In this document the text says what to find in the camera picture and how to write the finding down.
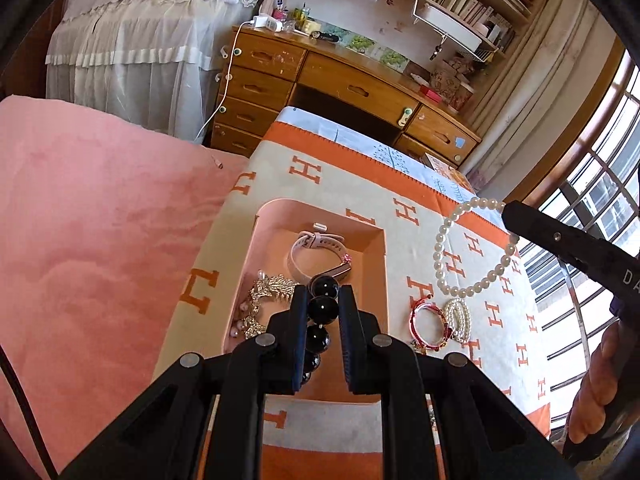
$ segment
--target drawer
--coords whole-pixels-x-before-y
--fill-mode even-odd
[[[476,142],[455,124],[420,106],[406,132],[459,166]]]
[[[283,41],[269,40],[253,34],[240,34],[236,48],[242,52],[234,56],[234,65],[295,81],[305,50]]]
[[[398,126],[405,108],[414,110],[418,101],[360,70],[310,52],[298,83],[345,101]]]
[[[452,163],[450,160],[447,160],[445,157],[440,155],[439,153],[434,152],[429,146],[425,146],[419,140],[415,140],[413,137],[409,137],[408,135],[402,134],[396,143],[394,144],[394,149],[398,150],[400,153],[404,153],[405,155],[410,156],[416,160],[420,160],[420,157],[425,153],[429,153],[429,155],[433,155],[439,160],[449,164],[453,167],[458,167],[457,164]]]
[[[212,148],[238,155],[250,156],[262,139],[224,124],[214,124],[211,133]]]
[[[277,112],[240,99],[227,97],[216,114],[216,122],[233,126],[257,136],[263,136],[276,120]]]
[[[272,75],[231,67],[231,81],[226,91],[227,96],[236,97],[257,105],[280,111],[286,104],[293,83]],[[220,82],[220,94],[225,91],[223,81]]]

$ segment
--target window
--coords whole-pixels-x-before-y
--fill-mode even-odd
[[[609,123],[593,136],[596,140],[584,158],[540,211],[636,255],[640,250],[640,76],[628,54],[586,128],[601,124],[612,110]],[[612,294],[527,240],[520,240],[518,250],[540,313],[555,429],[564,425],[589,356],[615,320],[609,312]]]

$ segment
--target wooden desk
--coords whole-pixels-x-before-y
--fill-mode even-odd
[[[418,92],[412,79],[353,50],[263,28],[243,28],[236,47],[241,53],[234,56],[226,100],[215,117],[212,148],[251,155],[282,108],[305,88],[392,125],[389,144],[414,158],[427,152],[458,167],[480,142],[446,107]],[[218,102],[224,88],[221,80]],[[402,120],[406,108],[409,117]]]

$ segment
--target pink bedspread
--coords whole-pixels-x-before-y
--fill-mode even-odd
[[[59,470],[149,384],[246,164],[65,102],[0,103],[0,342]],[[46,478],[1,374],[0,418]]]

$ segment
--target metal screw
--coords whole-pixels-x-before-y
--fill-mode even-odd
[[[198,354],[194,354],[193,352],[189,352],[188,354],[185,354],[180,358],[180,364],[184,368],[193,368],[199,362],[200,356]]]
[[[447,361],[449,361],[450,365],[455,366],[457,368],[462,368],[463,366],[466,366],[466,364],[468,363],[468,359],[466,358],[466,356],[458,352],[453,352],[449,354],[447,356]]]
[[[377,334],[375,336],[373,336],[373,344],[375,346],[389,346],[391,345],[391,343],[393,342],[393,339],[391,339],[390,336],[388,336],[387,334]]]
[[[264,334],[260,334],[258,337],[256,337],[255,342],[260,346],[269,346],[276,342],[276,336],[265,332]]]

